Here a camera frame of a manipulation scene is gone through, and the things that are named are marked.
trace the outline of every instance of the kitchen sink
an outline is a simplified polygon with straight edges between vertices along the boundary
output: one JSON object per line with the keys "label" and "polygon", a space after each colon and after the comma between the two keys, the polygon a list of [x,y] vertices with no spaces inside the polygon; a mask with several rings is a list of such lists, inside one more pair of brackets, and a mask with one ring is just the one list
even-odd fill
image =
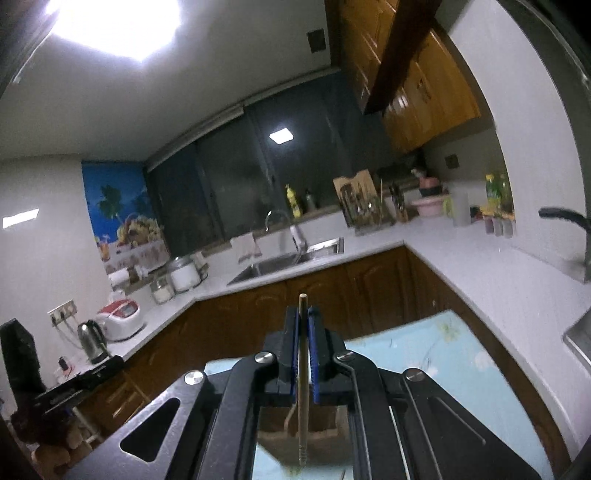
{"label": "kitchen sink", "polygon": [[344,250],[345,242],[343,237],[333,238],[332,240],[327,240],[326,242],[311,245],[301,255],[299,253],[292,253],[253,263],[242,270],[228,283],[228,285],[233,285],[241,281],[279,272],[280,270],[284,270],[295,265],[301,265],[302,263],[307,263],[319,258],[341,254]]}

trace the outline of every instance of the light blue tablecloth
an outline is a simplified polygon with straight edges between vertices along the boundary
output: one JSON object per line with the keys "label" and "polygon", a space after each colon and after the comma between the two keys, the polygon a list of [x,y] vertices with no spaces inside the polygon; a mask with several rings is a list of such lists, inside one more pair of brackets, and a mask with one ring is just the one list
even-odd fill
{"label": "light blue tablecloth", "polygon": [[[355,340],[347,348],[395,372],[417,367],[429,374],[464,408],[540,474],[554,478],[544,448],[511,387],[470,329],[453,312]],[[209,362],[210,375],[238,359]],[[350,466],[286,468],[257,445],[253,479],[352,480]]]}

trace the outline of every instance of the white countertop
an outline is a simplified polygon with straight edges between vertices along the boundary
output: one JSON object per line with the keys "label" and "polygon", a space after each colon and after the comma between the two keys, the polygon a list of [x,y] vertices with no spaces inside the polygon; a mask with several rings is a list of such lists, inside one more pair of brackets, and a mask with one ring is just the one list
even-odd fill
{"label": "white countertop", "polygon": [[[481,222],[454,228],[448,218],[417,218],[356,237],[335,213],[301,225],[309,243],[345,237],[343,254],[226,286],[245,268],[232,252],[210,257],[210,275],[194,290],[151,309],[142,301],[146,327],[130,340],[110,343],[114,355],[129,359],[197,301],[297,277],[406,245],[473,309],[499,338],[534,384],[554,417],[571,456],[591,434],[591,377],[562,342],[564,331],[591,308],[591,284],[580,284],[557,269],[486,235]],[[269,258],[289,249],[278,232],[258,243]],[[84,371],[90,365],[79,365]]]}

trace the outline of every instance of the bright light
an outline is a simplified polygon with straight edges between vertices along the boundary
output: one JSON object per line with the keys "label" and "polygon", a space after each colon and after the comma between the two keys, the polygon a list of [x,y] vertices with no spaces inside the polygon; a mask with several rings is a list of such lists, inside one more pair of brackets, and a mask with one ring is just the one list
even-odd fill
{"label": "bright light", "polygon": [[277,132],[273,132],[269,135],[269,138],[276,144],[281,145],[282,143],[289,142],[289,140],[293,140],[294,136],[287,128],[283,128]]}
{"label": "bright light", "polygon": [[176,0],[52,0],[52,33],[86,47],[141,61],[174,38]]}
{"label": "bright light", "polygon": [[2,219],[2,228],[8,228],[11,225],[16,225],[17,223],[23,223],[27,220],[34,220],[37,218],[37,214],[39,213],[39,209],[36,208],[34,210],[29,210],[28,212],[17,213],[11,217],[4,217]]}

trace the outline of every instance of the metal bolt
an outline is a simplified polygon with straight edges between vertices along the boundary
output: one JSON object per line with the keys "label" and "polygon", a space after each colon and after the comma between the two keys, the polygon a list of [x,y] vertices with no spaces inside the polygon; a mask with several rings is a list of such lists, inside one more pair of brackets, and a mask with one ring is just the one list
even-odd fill
{"label": "metal bolt", "polygon": [[343,353],[336,355],[336,358],[342,362],[348,362],[353,358],[354,354],[355,352],[352,352],[351,350],[345,350]]}
{"label": "metal bolt", "polygon": [[192,370],[185,374],[185,383],[187,385],[198,385],[203,381],[204,378],[205,376],[203,375],[203,372],[200,372],[199,370]]}
{"label": "metal bolt", "polygon": [[419,368],[409,368],[405,376],[411,382],[420,382],[425,379],[425,372]]}
{"label": "metal bolt", "polygon": [[275,361],[275,355],[271,352],[258,352],[255,355],[255,362],[258,364],[270,364]]}

